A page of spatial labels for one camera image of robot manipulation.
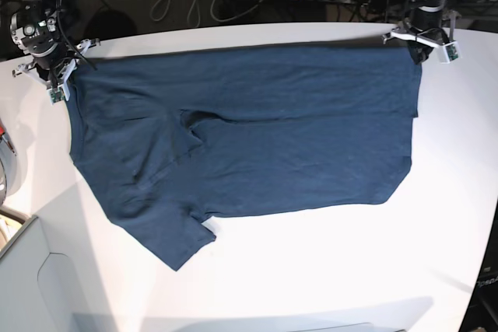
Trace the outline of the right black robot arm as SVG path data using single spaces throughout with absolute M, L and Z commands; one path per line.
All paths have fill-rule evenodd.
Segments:
M 73 43 L 62 22 L 64 12 L 63 0 L 20 0 L 20 9 L 9 23 L 12 42 L 32 58 L 18 65 L 12 75 L 27 75 L 44 85 L 52 103 L 70 99 L 72 73 L 80 63 L 89 62 L 89 49 L 100 45 L 97 38 Z

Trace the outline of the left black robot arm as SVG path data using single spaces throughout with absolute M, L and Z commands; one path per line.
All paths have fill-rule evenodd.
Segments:
M 460 14 L 449 8 L 449 0 L 405 0 L 400 23 L 382 36 L 383 42 L 397 39 L 406 43 L 413 62 L 422 64 L 433 51 L 443 63 L 460 57 L 454 40 Z

